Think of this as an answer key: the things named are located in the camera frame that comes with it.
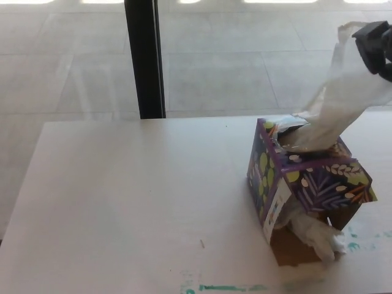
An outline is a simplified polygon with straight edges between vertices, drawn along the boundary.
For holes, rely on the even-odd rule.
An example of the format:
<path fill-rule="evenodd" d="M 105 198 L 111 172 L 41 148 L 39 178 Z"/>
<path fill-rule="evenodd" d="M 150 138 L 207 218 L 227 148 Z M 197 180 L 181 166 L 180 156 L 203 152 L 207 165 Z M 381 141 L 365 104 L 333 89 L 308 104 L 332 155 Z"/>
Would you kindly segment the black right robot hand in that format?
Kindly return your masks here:
<path fill-rule="evenodd" d="M 387 21 L 370 22 L 352 37 L 368 71 L 391 82 L 391 25 Z"/>

